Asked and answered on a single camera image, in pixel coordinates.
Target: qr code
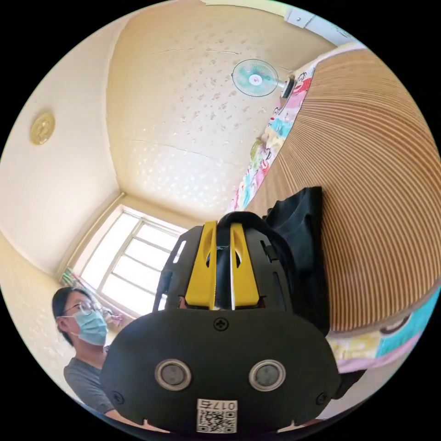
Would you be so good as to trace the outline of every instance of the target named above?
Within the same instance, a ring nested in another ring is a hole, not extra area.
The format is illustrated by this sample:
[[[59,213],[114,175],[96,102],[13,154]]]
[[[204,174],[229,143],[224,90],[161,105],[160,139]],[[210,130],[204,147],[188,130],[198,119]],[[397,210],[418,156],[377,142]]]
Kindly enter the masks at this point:
[[[202,433],[236,433],[236,401],[198,401],[197,432]]]

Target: window pane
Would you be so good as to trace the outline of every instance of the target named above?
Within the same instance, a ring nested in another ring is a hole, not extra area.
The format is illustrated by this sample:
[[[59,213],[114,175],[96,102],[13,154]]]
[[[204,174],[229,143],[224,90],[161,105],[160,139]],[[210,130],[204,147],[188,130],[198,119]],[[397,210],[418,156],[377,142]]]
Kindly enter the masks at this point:
[[[98,288],[113,258],[137,223],[137,218],[123,213],[112,225],[81,274],[90,286]]]
[[[120,257],[113,272],[141,288],[148,289],[154,293],[158,287],[159,276],[161,275],[159,271],[147,268],[126,256]]]
[[[150,243],[168,249],[169,251],[173,249],[178,241],[176,236],[157,230],[150,225],[143,225],[137,236],[141,239],[147,240]]]
[[[146,265],[162,270],[169,258],[169,253],[151,247],[140,240],[132,239],[125,253]]]
[[[102,293],[114,301],[124,305],[133,312],[144,315],[152,312],[155,296],[146,293],[112,274],[108,277]],[[159,303],[159,309],[165,307],[166,296],[163,296]]]

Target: gray t-shirt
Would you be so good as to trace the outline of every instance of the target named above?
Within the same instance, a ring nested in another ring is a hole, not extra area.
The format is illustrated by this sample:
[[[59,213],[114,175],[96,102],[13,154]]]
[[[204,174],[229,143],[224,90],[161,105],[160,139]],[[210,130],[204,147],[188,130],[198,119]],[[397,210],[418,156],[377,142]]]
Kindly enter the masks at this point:
[[[87,406],[100,413],[115,409],[100,384],[101,369],[73,358],[64,368],[64,378],[76,396]]]

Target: wooden slat surface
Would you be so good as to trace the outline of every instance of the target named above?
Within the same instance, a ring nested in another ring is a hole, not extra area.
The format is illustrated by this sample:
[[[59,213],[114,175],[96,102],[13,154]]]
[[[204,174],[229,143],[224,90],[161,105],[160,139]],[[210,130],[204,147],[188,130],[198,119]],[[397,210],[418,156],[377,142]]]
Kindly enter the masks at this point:
[[[369,50],[318,64],[247,210],[263,215],[316,185],[331,330],[380,324],[420,301],[441,276],[440,158],[412,97]]]

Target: blue surgical mask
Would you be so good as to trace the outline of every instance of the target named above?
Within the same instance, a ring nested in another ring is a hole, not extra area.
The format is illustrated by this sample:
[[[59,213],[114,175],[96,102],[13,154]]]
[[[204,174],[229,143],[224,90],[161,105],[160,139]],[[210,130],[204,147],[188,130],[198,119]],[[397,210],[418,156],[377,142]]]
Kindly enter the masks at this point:
[[[72,316],[79,326],[78,338],[91,345],[104,346],[107,337],[107,324],[98,311],[76,312]]]

